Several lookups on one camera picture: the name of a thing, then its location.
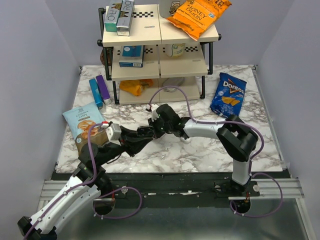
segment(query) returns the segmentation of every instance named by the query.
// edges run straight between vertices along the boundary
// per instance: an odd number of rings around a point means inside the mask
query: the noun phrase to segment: snack bag
[[[152,79],[124,80],[120,82],[119,88],[135,96],[140,96],[146,88],[152,87],[153,84]]]
[[[225,118],[233,114],[239,116],[246,85],[246,81],[221,72],[220,81],[210,105],[211,110]]]
[[[167,20],[197,41],[231,5],[228,0],[187,0]]]
[[[81,148],[88,142],[90,127],[103,122],[104,118],[95,102],[73,108],[62,115],[69,125],[78,153],[80,154]],[[90,140],[92,143],[102,146],[108,141],[106,130],[100,126],[96,126],[91,130]]]

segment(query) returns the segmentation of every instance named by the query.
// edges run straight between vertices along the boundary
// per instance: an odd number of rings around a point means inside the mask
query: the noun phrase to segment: shelf
[[[130,36],[118,36],[116,32],[104,29],[102,45],[104,47],[139,46],[161,44],[157,4],[135,5]]]
[[[166,45],[159,45],[160,72],[162,78],[194,77],[208,74],[206,61],[199,43],[187,43],[179,57],[169,57]]]
[[[120,67],[120,46],[113,49],[112,57],[112,80],[139,80],[158,79],[158,47],[156,45],[146,45],[144,49],[143,67]]]
[[[164,81],[167,80],[166,78],[160,78],[159,79],[159,87],[161,88],[163,86]],[[194,76],[186,77],[183,84],[179,86],[181,88],[186,96],[188,97],[188,100],[195,100],[200,98],[199,89],[197,85],[196,78]],[[168,91],[160,91],[160,102],[177,102],[177,101],[184,101],[185,96],[179,91],[175,92],[168,92]]]
[[[153,86],[145,89],[140,96],[134,96],[130,92],[119,90],[119,101],[121,105],[146,104],[149,103],[152,95],[159,90],[158,79],[153,79]],[[159,93],[153,98],[152,103],[159,103]]]
[[[177,28],[167,19],[163,18],[159,14],[159,24],[161,31],[161,43],[162,44],[181,44],[181,43],[194,43],[195,41],[189,37],[182,29]],[[219,34],[216,26],[213,24],[207,29],[198,39],[198,42],[216,42],[219,40]]]

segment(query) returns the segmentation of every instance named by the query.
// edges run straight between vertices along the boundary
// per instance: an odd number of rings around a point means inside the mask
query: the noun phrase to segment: marble surface
[[[231,74],[247,82],[239,116],[247,124],[256,127],[263,134],[265,140],[263,151],[253,160],[252,171],[282,171],[280,157],[250,66],[215,65],[213,75],[206,76],[206,98],[190,101],[192,114],[202,120],[221,119],[209,108],[217,89],[220,72]],[[88,80],[98,75],[103,75],[105,78],[103,66],[83,67],[73,104],[74,108],[94,101]],[[197,83],[201,89],[201,78],[197,79]],[[110,95],[113,95],[112,83],[108,82],[107,85]],[[169,104],[181,117],[188,115],[187,105],[184,101]],[[112,103],[102,109],[101,113],[106,121],[113,121],[135,130],[139,126],[148,124],[147,119],[151,115],[145,111],[145,108],[146,104],[115,105]],[[56,166],[57,173],[72,173],[80,162],[77,158],[78,151],[70,129],[67,127]],[[129,157],[124,153],[119,160],[112,164],[105,164],[103,167],[111,173],[231,172],[233,162],[218,140],[195,137],[191,138],[189,144],[185,144],[173,134],[166,134],[162,138],[150,142],[135,157]]]

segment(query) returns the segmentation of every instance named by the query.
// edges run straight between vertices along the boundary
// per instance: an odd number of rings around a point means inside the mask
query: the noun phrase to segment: gray wall
[[[320,239],[320,1],[296,0],[258,66],[284,160]]]
[[[101,64],[98,8],[106,0],[45,0],[75,59],[81,65]],[[159,0],[136,0],[156,4]],[[216,23],[222,40],[214,45],[215,64],[257,64],[294,0],[234,0]]]
[[[43,0],[0,1],[0,239],[21,240],[53,172],[79,67]]]

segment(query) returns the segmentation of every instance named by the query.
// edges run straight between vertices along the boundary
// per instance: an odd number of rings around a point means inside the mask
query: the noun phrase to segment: blue doritos bag
[[[221,117],[239,116],[244,101],[247,82],[220,72],[220,82],[210,108]]]

